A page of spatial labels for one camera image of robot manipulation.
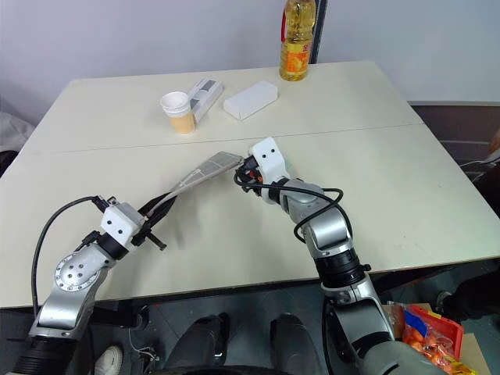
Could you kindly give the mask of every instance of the floor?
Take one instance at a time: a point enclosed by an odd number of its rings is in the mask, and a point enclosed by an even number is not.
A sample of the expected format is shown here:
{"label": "floor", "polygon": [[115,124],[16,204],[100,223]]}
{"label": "floor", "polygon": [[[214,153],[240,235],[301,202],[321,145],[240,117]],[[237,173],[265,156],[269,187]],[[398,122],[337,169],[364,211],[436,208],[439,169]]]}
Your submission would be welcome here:
{"label": "floor", "polygon": [[[454,291],[456,286],[470,277],[494,270],[492,261],[469,263],[426,279],[412,286],[400,287],[381,295],[383,302],[429,302],[443,289]],[[212,313],[229,313],[231,318],[230,343],[226,364],[270,366],[269,324],[280,313],[289,312],[298,316],[308,327],[316,350],[320,354],[323,368],[321,345],[320,312],[323,296],[317,284],[287,287],[271,291],[257,291],[208,298],[193,298],[177,302],[167,302],[149,306],[149,325],[144,330],[131,331],[130,338],[136,348],[152,345],[159,354],[157,368],[161,368],[179,336],[202,316]],[[0,312],[0,373],[12,369],[20,343],[6,339],[23,338],[30,326],[30,315],[17,312]],[[464,322],[466,333],[474,332],[484,357],[491,369],[500,368],[500,319],[488,316],[481,320]],[[99,355],[108,345],[118,344],[124,350],[123,367],[120,374],[140,373],[138,354],[129,342],[128,330],[103,326],[93,326],[92,333],[95,352]],[[90,362],[87,338],[68,373],[82,373],[83,363]],[[334,363],[336,374],[357,373],[353,366]]]}

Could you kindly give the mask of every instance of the white cup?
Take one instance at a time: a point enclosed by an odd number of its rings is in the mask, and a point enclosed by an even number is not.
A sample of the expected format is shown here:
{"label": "white cup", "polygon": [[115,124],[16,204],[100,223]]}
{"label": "white cup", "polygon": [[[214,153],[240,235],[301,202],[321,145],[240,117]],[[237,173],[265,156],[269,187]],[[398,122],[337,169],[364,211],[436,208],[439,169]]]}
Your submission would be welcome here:
{"label": "white cup", "polygon": [[195,117],[191,111],[188,94],[182,91],[169,92],[162,96],[159,104],[177,133],[187,134],[195,131]]}

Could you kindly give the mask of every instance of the white sneaker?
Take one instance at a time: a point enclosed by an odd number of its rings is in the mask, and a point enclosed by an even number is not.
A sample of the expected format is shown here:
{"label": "white sneaker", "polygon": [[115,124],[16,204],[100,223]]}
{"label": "white sneaker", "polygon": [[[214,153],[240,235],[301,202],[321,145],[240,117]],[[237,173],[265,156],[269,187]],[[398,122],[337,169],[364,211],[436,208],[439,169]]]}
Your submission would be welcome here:
{"label": "white sneaker", "polygon": [[113,345],[101,354],[95,363],[95,375],[118,375],[122,367],[122,349]]}

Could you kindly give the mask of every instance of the cooking oil bottle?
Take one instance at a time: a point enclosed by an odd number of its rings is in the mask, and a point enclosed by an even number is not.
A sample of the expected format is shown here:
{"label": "cooking oil bottle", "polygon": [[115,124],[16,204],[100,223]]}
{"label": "cooking oil bottle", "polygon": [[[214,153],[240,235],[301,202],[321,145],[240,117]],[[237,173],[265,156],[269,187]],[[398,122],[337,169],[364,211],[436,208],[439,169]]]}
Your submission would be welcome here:
{"label": "cooking oil bottle", "polygon": [[287,0],[281,24],[280,76],[284,80],[301,80],[307,73],[315,17],[315,0]]}

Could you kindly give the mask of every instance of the gray cloth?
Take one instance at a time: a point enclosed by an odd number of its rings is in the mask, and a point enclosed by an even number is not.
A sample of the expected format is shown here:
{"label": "gray cloth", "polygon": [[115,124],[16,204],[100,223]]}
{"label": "gray cloth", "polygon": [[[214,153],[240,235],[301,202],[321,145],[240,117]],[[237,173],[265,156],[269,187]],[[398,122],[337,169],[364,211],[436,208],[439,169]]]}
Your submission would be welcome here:
{"label": "gray cloth", "polygon": [[0,112],[0,152],[20,151],[33,130],[30,123]]}

